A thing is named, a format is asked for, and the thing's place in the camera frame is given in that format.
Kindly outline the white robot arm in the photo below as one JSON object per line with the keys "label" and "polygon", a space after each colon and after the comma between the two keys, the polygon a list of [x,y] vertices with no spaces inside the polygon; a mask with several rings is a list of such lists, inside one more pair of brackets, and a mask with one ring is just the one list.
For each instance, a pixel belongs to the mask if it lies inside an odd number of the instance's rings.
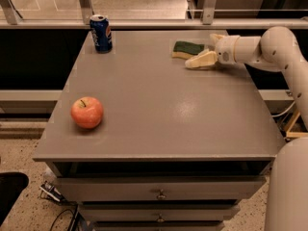
{"label": "white robot arm", "polygon": [[[212,34],[215,49],[186,60],[187,68],[248,64],[280,71],[308,126],[308,63],[292,31],[271,27],[260,37]],[[308,138],[286,143],[278,152],[269,177],[265,231],[308,231]]]}

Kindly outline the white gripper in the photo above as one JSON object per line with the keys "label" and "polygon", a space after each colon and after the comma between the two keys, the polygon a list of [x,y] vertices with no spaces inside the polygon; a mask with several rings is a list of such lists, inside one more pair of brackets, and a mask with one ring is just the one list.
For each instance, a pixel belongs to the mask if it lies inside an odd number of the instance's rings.
{"label": "white gripper", "polygon": [[215,51],[204,50],[198,55],[185,61],[185,67],[195,69],[214,65],[217,61],[221,64],[234,64],[235,45],[239,36],[225,36],[220,34],[211,34],[210,41],[215,46]]}

